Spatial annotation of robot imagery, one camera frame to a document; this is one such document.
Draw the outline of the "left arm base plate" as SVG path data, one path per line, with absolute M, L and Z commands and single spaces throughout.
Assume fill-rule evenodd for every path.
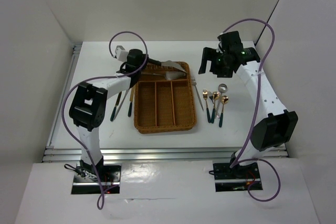
M 100 194 L 100 186 L 97 176 L 80 167 L 79 164 L 75 166 L 66 164 L 65 168 L 74 172 L 72 182 L 72 195 L 90 195 Z M 103 168 L 100 180 L 102 189 L 105 194 L 119 194 L 120 193 L 120 180 L 121 180 L 120 164 L 106 165 Z

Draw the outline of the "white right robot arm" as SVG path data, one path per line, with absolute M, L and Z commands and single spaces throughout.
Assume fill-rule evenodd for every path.
M 243 46 L 239 32 L 221 33 L 217 39 L 219 44 L 211 72 L 219 78 L 231 78 L 236 74 L 258 107 L 253 116 L 253 129 L 248 133 L 249 140 L 232 155 L 228 168 L 233 177 L 243 178 L 252 170 L 256 159 L 290 140 L 298 116 L 279 100 L 257 51 Z

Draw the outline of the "gold fork green handle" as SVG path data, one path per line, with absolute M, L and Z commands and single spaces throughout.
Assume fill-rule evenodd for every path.
M 209 107 L 208 107 L 208 103 L 207 103 L 207 99 L 208 99 L 207 90 L 203 89 L 202 94 L 203 94 L 203 99 L 205 100 L 205 105 L 206 105 L 207 121 L 208 121 L 208 123 L 211 123 L 211 116 L 210 116 Z

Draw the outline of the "black handled metal spatula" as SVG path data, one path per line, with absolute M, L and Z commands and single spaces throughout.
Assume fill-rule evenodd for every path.
M 171 61 L 171 60 L 168 60 L 168 61 L 158 61 L 158 60 L 154 60 L 154 59 L 150 58 L 148 60 L 148 63 L 154 64 L 154 65 L 157 65 L 157 66 L 172 67 L 172 68 L 175 68 L 175 69 L 177 69 L 179 71 L 186 72 L 186 70 L 179 63 Z

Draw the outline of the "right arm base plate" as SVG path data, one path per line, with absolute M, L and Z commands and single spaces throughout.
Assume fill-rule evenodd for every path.
M 216 192 L 262 190 L 257 163 L 229 168 L 230 163 L 214 163 L 208 173 L 214 177 Z

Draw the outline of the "silver fork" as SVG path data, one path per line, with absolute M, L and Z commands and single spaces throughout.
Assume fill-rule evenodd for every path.
M 191 75 L 191 81 L 192 81 L 192 85 L 193 87 L 195 88 L 195 91 L 196 91 L 196 95 L 197 95 L 197 98 L 198 98 L 198 101 L 200 103 L 200 106 L 202 108 L 202 111 L 204 110 L 204 107 L 203 107 L 203 104 L 202 104 L 202 100 L 201 100 L 201 97 L 200 97 L 200 93 L 197 89 L 197 82 L 196 82 L 196 79 L 195 79 L 195 76 L 194 75 Z

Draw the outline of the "silver table knife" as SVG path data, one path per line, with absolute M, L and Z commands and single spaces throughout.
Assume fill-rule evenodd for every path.
M 118 107 L 118 109 L 117 109 L 117 111 L 116 111 L 115 118 L 118 116 L 118 114 L 119 114 L 119 112 L 120 112 L 120 110 L 121 110 L 121 108 L 122 108 L 122 106 L 123 106 L 123 104 L 124 104 L 124 101 L 125 101 L 125 99 L 126 99 L 128 93 L 129 93 L 129 91 L 130 91 L 130 89 L 127 89 L 127 90 L 126 90 L 126 92 L 125 92 L 125 94 L 124 94 L 124 96 L 123 96 L 123 99 L 121 100 L 121 103 L 119 104 L 119 107 Z

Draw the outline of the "silver cake server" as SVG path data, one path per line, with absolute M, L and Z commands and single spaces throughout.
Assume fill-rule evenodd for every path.
M 168 71 L 165 73 L 142 72 L 141 74 L 148 76 L 162 76 L 168 81 L 176 80 L 186 76 L 185 72 L 178 72 L 178 71 Z

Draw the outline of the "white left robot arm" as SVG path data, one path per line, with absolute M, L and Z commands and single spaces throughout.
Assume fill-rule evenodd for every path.
M 83 81 L 69 109 L 82 148 L 80 175 L 93 182 L 107 177 L 99 143 L 99 127 L 104 121 L 107 101 L 133 92 L 134 127 L 141 134 L 188 131 L 196 125 L 192 79 L 185 62 L 157 61 L 140 49 L 116 48 L 122 62 L 116 75 L 96 83 Z

